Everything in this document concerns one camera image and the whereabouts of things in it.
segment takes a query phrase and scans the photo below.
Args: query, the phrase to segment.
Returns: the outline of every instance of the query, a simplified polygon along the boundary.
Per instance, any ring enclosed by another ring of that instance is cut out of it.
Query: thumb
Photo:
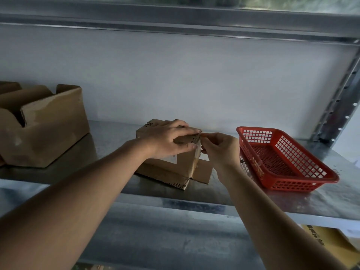
[[[187,144],[179,144],[177,145],[177,147],[178,147],[177,154],[179,154],[179,153],[186,153],[195,150],[198,147],[198,145],[194,143],[187,143]]]
[[[211,152],[211,151],[215,150],[216,147],[217,147],[217,146],[216,146],[213,142],[211,142],[211,141],[209,140],[209,138],[207,138],[207,137],[201,136],[201,137],[200,137],[200,141],[201,141],[201,145],[204,146],[206,152],[209,152],[209,151]]]

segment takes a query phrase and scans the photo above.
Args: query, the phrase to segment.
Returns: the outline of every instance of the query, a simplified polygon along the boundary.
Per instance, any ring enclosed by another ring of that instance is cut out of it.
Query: small cardboard box
[[[46,167],[89,132],[79,86],[21,89],[0,82],[0,158],[6,164]]]
[[[162,120],[150,120],[136,131],[136,137],[140,138],[146,131],[146,127],[158,125],[160,122]],[[199,159],[201,154],[200,134],[201,130],[196,135],[179,136],[174,140],[176,144],[197,144],[196,150],[163,159],[147,159],[136,172],[182,190],[185,190],[190,178],[208,184],[212,166],[209,161]]]

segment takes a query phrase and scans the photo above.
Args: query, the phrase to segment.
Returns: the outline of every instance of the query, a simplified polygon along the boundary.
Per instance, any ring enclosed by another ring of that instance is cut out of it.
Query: left hand
[[[166,120],[159,125],[148,127],[143,136],[137,140],[144,145],[148,158],[160,159],[196,149],[196,144],[175,144],[174,139],[178,136],[198,133],[198,129],[189,128],[189,124],[183,120]]]

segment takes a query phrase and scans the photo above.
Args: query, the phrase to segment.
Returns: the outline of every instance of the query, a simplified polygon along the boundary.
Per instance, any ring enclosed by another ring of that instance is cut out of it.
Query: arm
[[[346,269],[245,174],[240,167],[237,138],[221,133],[202,134],[201,145],[267,270]]]
[[[149,127],[94,164],[27,200],[0,218],[0,265],[4,269],[71,269],[111,204],[147,158],[162,158],[196,147],[176,145],[195,134],[184,121]]]

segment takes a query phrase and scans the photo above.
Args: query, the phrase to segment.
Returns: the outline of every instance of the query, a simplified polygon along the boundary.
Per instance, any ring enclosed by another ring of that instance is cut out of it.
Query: red basket
[[[238,127],[240,147],[262,185],[279,191],[310,192],[339,176],[285,132]]]

